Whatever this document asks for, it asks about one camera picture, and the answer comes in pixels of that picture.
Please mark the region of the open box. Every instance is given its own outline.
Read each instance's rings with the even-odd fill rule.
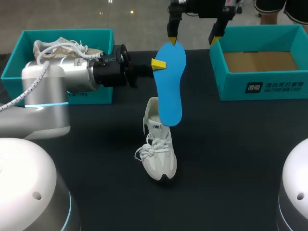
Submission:
[[[24,30],[2,73],[1,80],[12,99],[23,92],[21,72],[25,65],[34,60],[33,43],[36,40],[53,42],[59,37],[68,40],[82,41],[89,48],[99,49],[107,54],[112,53],[115,44],[112,29],[61,29],[61,30]],[[112,101],[113,88],[100,86],[97,91],[69,93],[69,104],[107,104]]]
[[[301,25],[227,27],[210,59],[223,101],[308,98],[308,35]]]

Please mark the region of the cable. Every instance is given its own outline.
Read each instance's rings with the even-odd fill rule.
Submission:
[[[87,55],[87,54],[84,54],[80,49],[84,48],[83,46],[81,45],[78,45],[78,44],[74,44],[74,43],[69,43],[69,42],[66,42],[66,43],[59,43],[59,44],[56,44],[56,45],[53,45],[51,47],[48,47],[47,49],[43,50],[41,52],[41,54],[39,54],[39,56],[37,57],[37,63],[38,65],[42,65],[40,60],[41,58],[43,57],[43,55],[45,55],[47,52],[49,52],[50,50],[53,50],[55,48],[58,48],[58,47],[63,47],[63,46],[67,46],[67,47],[73,47],[77,54],[82,57],[82,58],[85,58],[85,59],[98,59],[101,57],[101,55],[103,55],[103,53],[97,53],[97,54],[92,54],[92,55]],[[39,76],[34,80],[34,82],[31,84],[31,86],[25,90],[20,96],[18,96],[17,98],[13,99],[12,101],[8,102],[7,104],[3,105],[0,107],[0,113],[3,112],[4,110],[16,105],[17,103],[19,103],[21,100],[23,100],[28,94],[30,94],[36,87],[37,85],[40,83],[40,81],[42,80],[42,78],[44,77],[48,67],[49,67],[49,64],[50,62],[49,61],[46,61],[43,65],[43,69],[41,71],[41,73],[39,74]]]

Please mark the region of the shoelace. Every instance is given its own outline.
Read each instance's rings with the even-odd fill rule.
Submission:
[[[88,51],[88,46],[87,46],[87,45],[86,45],[86,46],[82,46],[81,40],[80,40],[80,44],[78,44],[75,40],[70,40],[70,42],[76,44],[76,46],[78,46],[78,48],[80,49],[80,51],[83,52],[84,54]],[[71,51],[69,51],[68,53],[73,53],[73,52],[77,53],[76,50],[71,50]]]
[[[147,158],[148,156],[153,156],[154,153],[164,153],[169,151],[169,140],[170,134],[167,135],[165,140],[160,140],[154,138],[152,145],[149,144],[150,137],[152,137],[151,133],[149,133],[146,137],[146,144],[142,147],[138,148],[135,152],[135,159],[142,161],[143,159]]]

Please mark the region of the black shorts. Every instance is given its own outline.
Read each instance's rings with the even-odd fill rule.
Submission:
[[[276,13],[284,9],[289,18],[303,25],[308,25],[308,0],[256,0],[256,9],[260,13]]]

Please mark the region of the white sneaker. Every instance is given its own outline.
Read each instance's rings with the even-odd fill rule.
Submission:
[[[42,41],[36,40],[33,45],[33,54],[34,54],[35,59],[37,59],[39,54],[46,48],[56,45],[58,43],[64,43],[64,42],[76,44],[80,48],[81,52],[84,52],[85,54],[97,54],[97,53],[102,52],[101,50],[88,48],[88,46],[82,46],[81,41],[79,45],[74,40],[69,41],[67,39],[64,39],[63,37],[60,37],[55,42],[42,42]],[[64,58],[64,57],[79,57],[79,55],[77,54],[74,48],[59,47],[59,48],[53,49],[52,52],[43,55],[42,59],[53,59],[53,58]]]
[[[158,116],[158,98],[149,99],[143,118],[143,132],[145,125],[149,134],[146,144],[135,152],[135,158],[142,161],[147,173],[154,180],[168,180],[177,171],[177,158],[174,155],[170,128],[164,126]]]

